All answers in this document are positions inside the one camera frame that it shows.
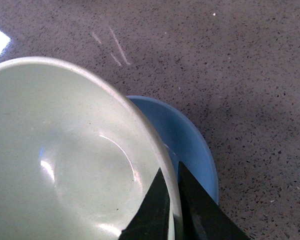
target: speckled countertop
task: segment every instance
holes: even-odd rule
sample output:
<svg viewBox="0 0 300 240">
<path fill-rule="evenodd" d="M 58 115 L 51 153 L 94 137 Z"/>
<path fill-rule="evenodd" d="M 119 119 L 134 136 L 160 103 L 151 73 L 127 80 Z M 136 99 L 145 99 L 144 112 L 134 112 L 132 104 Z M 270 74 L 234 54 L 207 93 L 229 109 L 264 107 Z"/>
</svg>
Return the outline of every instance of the speckled countertop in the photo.
<svg viewBox="0 0 300 240">
<path fill-rule="evenodd" d="M 70 61 L 201 131 L 252 239 L 300 239 L 300 0 L 0 1 L 0 62 Z"/>
</svg>

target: white bowl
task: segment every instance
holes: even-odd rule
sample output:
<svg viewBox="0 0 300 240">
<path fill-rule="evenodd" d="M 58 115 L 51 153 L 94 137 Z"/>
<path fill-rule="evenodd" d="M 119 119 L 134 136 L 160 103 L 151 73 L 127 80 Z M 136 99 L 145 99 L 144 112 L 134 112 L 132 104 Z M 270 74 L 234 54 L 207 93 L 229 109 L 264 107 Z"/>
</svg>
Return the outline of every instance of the white bowl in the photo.
<svg viewBox="0 0 300 240">
<path fill-rule="evenodd" d="M 118 239 L 159 168 L 178 238 L 172 163 L 125 96 L 65 61 L 0 63 L 0 239 Z"/>
</svg>

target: blue dish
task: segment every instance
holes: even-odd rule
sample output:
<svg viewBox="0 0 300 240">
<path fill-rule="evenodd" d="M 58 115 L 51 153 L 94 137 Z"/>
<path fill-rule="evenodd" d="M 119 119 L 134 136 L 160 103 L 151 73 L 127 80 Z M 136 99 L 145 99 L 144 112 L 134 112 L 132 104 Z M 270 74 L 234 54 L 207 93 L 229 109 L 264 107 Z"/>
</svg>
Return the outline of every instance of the blue dish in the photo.
<svg viewBox="0 0 300 240">
<path fill-rule="evenodd" d="M 174 107 L 146 96 L 127 96 L 159 133 L 178 177 L 183 162 L 218 204 L 218 177 L 209 147 L 195 125 Z"/>
</svg>

